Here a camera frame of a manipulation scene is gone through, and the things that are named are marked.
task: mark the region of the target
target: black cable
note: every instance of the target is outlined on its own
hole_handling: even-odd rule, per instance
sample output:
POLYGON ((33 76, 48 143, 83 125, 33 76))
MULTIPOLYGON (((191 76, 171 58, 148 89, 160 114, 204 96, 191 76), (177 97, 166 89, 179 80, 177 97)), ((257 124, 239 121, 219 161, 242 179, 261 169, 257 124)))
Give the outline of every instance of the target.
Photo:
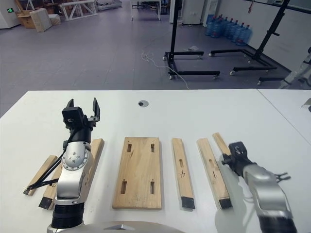
POLYGON ((40 178, 34 182, 33 184, 31 184, 30 186, 27 187, 27 189, 29 190, 32 190, 32 189, 35 189, 35 188, 39 188, 39 187, 42 187, 42 186, 45 186, 45 185, 48 185, 48 184, 51 184, 49 182, 51 181, 44 181, 51 173, 52 171, 55 170, 55 168, 57 168, 57 166, 62 162, 62 158, 63 158, 63 155, 64 153, 66 152, 66 149, 67 149, 67 145, 72 141, 72 138, 73 136, 77 133, 77 130, 73 130, 72 134, 70 135, 70 137, 68 138, 67 140, 67 143, 64 147, 64 151, 63 153, 57 158, 57 160, 40 176, 40 178))

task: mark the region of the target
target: cardboard box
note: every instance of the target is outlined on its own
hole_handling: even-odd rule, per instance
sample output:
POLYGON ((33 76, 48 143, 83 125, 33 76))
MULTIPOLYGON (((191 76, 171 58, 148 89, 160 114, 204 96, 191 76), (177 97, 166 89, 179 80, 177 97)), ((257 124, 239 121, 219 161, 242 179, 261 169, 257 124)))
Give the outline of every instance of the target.
POLYGON ((15 12, 18 20, 20 21, 21 25, 23 25, 25 28, 31 28, 34 29, 35 25, 33 20, 30 17, 30 12, 32 10, 28 11, 20 11, 20 12, 15 12))
POLYGON ((52 26, 47 9, 40 8, 37 11, 30 12, 37 32, 44 32, 52 26))
POLYGON ((60 16, 57 14, 49 15, 52 25, 59 25, 60 24, 60 16))

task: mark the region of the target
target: white table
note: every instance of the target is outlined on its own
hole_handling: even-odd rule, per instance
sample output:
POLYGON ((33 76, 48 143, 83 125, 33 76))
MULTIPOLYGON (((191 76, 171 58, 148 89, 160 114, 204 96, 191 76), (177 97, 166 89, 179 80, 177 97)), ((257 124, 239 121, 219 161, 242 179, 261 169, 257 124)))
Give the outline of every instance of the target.
POLYGON ((259 90, 311 145, 311 113, 302 107, 311 90, 259 90))
POLYGON ((158 20, 161 20, 161 2, 162 0, 130 0, 131 4, 131 19, 133 21, 134 17, 133 17, 133 5, 135 5, 135 3, 142 3, 144 1, 157 1, 158 2, 158 8, 157 8, 157 18, 158 20))
POLYGON ((61 153, 62 142, 69 136, 61 115, 67 102, 74 98, 75 105, 90 115, 94 97, 101 108, 101 121, 92 138, 103 138, 105 146, 86 202, 85 223, 135 220, 158 222, 187 233, 260 233, 253 204, 244 200, 251 196, 246 184, 225 166, 220 169, 234 207, 218 210, 215 205, 196 140, 207 137, 220 158, 212 139, 214 132, 220 132, 227 143, 243 141, 250 160, 274 173, 287 171, 292 176, 280 186, 291 204, 298 232, 310 232, 311 145, 255 89, 27 92, 0 119, 0 232, 45 232, 52 219, 52 211, 38 207, 45 189, 32 197, 22 191, 48 155, 61 153), (140 100, 147 100, 149 106, 139 107, 140 100), (162 210, 111 207, 126 136, 160 139, 162 210), (196 205, 192 212, 180 208, 172 137, 184 142, 196 205))

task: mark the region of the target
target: white cable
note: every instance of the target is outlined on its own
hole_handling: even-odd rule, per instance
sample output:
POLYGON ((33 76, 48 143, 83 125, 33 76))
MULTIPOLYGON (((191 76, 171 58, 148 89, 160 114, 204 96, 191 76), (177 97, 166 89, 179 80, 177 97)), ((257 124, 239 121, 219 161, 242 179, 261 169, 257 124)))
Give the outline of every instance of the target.
POLYGON ((141 53, 141 58, 142 58, 142 60, 144 60, 144 61, 146 61, 146 62, 152 61, 153 64, 155 65, 155 67, 157 67, 157 68, 168 68, 168 69, 170 69, 170 70, 173 71, 179 78, 181 78, 182 81, 184 81, 184 83, 186 84, 187 89, 188 89, 188 90, 191 90, 191 89, 188 87, 188 84, 187 84, 186 80, 184 80, 184 78, 181 77, 175 70, 173 70, 173 69, 171 69, 170 67, 167 67, 167 66, 164 66, 164 67, 162 67, 162 66, 157 66, 156 63, 155 63, 155 61, 154 61, 152 58, 148 57, 147 54, 145 54, 144 51, 142 51, 142 53, 141 53))

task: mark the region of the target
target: blue water bottle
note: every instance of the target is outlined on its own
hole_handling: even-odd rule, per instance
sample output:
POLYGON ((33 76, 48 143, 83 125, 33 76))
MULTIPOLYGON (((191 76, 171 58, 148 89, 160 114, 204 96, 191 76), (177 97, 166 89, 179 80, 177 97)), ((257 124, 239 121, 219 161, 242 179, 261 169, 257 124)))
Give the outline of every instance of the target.
POLYGON ((228 34, 228 36, 227 36, 227 38, 228 38, 229 40, 232 39, 232 37, 233 37, 233 35, 234 35, 234 32, 235 32, 235 30, 237 29, 238 26, 239 26, 239 25, 238 25, 238 20, 236 20, 235 23, 234 23, 233 25, 231 25, 231 27, 230 27, 230 32, 229 32, 229 34, 228 34))
POLYGON ((230 22, 228 22, 225 26, 225 33, 224 33, 224 36, 227 37, 229 32, 230 32, 230 27, 231 25, 233 24, 233 18, 231 18, 230 22))
POLYGON ((213 38, 220 37, 221 32, 222 32, 222 23, 223 23, 222 18, 220 18, 218 21, 214 23, 210 37, 213 37, 213 38))
POLYGON ((240 35, 237 38, 236 44, 240 46, 245 46, 248 42, 248 39, 251 35, 252 31, 249 29, 249 25, 246 26, 245 29, 243 29, 240 33, 240 35))
POLYGON ((243 29, 244 29, 244 23, 242 23, 241 26, 238 27, 238 28, 235 30, 234 35, 233 35, 233 37, 232 37, 232 39, 231 39, 231 42, 233 42, 233 43, 236 42, 238 36, 240 35, 240 33, 241 33, 241 31, 242 31, 243 29))
POLYGON ((212 33, 212 29, 213 29, 214 23, 215 23, 215 17, 213 17, 212 20, 210 20, 210 21, 207 23, 205 35, 210 36, 210 34, 212 33))
POLYGON ((223 21, 221 35, 223 35, 225 33, 225 27, 226 27, 227 23, 228 23, 228 17, 226 17, 225 20, 223 21))

